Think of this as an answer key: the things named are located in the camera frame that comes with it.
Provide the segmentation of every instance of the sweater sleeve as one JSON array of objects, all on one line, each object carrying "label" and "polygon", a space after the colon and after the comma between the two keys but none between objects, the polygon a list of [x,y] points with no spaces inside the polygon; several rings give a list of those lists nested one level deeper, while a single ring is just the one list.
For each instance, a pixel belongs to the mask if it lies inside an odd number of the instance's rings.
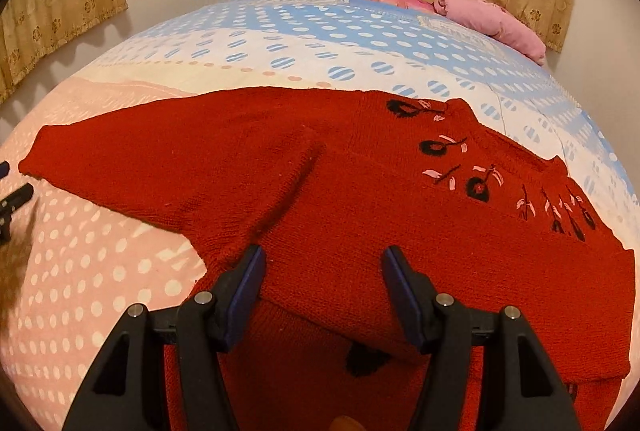
[{"label": "sweater sleeve", "polygon": [[232,241],[241,249],[286,209],[321,143],[300,123],[228,122],[215,105],[204,114],[206,104],[156,101],[44,126],[19,170],[182,233],[203,259]]}]

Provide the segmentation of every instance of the blue polka dot fabric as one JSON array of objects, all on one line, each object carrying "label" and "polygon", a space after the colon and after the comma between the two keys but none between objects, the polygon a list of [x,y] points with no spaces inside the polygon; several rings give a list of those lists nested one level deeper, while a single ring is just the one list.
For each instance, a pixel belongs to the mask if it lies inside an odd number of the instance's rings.
[{"label": "blue polka dot fabric", "polygon": [[99,61],[136,59],[246,67],[282,76],[282,85],[462,98],[482,124],[542,158],[561,156],[601,211],[638,205],[593,119],[548,72],[436,14],[370,0],[233,0],[160,23]]}]

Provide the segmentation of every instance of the sweater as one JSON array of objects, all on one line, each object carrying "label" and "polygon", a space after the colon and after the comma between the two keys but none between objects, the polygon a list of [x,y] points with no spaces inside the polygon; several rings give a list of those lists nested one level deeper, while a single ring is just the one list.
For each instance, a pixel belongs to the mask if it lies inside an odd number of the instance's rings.
[{"label": "sweater", "polygon": [[[560,159],[485,128],[460,100],[213,92],[45,126],[19,169],[184,234],[207,265],[194,292],[250,242],[263,246],[260,300],[221,358],[242,431],[324,431],[340,414],[368,431],[408,426],[426,358],[386,294],[391,244],[468,306],[519,306],[577,394],[583,429],[604,429],[629,371],[633,252]],[[388,361],[355,374],[349,356],[362,345]],[[180,430],[172,351],[166,365]],[[463,431],[475,426],[481,368],[474,349]]]}]

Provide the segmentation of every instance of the silver bolt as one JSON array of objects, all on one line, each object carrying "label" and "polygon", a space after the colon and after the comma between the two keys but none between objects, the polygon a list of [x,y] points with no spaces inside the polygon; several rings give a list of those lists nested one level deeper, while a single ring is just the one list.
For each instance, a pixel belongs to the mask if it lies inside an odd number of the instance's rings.
[{"label": "silver bolt", "polygon": [[439,305],[442,305],[442,306],[451,306],[451,305],[453,305],[453,302],[454,302],[454,301],[455,301],[455,300],[453,299],[453,296],[452,296],[452,295],[450,295],[450,294],[444,294],[444,293],[442,293],[442,294],[438,294],[438,295],[436,296],[436,302],[437,302]]},{"label": "silver bolt", "polygon": [[207,290],[204,290],[202,292],[198,292],[194,297],[193,300],[198,304],[198,305],[206,305],[209,301],[211,301],[213,299],[213,294],[210,293]]},{"label": "silver bolt", "polygon": [[504,308],[504,315],[506,315],[509,319],[517,319],[522,315],[519,308],[515,306],[507,306]]},{"label": "silver bolt", "polygon": [[127,314],[129,314],[131,317],[138,317],[144,311],[145,311],[145,308],[140,303],[136,303],[135,305],[131,305],[127,309]]}]

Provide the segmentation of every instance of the bed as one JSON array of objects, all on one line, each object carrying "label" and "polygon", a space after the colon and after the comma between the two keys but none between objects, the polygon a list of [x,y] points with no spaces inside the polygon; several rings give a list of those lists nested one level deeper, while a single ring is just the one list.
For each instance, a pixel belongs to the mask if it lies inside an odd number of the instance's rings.
[{"label": "bed", "polygon": [[[462,98],[482,124],[542,158],[559,155],[623,245],[640,249],[639,202],[622,164],[548,72],[437,14],[372,0],[232,0],[136,34],[58,85],[15,128],[0,148],[0,161],[12,165],[0,197],[25,182],[17,163],[43,125],[258,86]],[[14,231],[33,215],[33,248],[0,337],[0,360],[36,422],[59,431],[127,306],[177,305],[205,268],[180,234],[29,180],[35,199],[15,215]],[[612,417],[640,376],[635,313],[632,371]]]}]

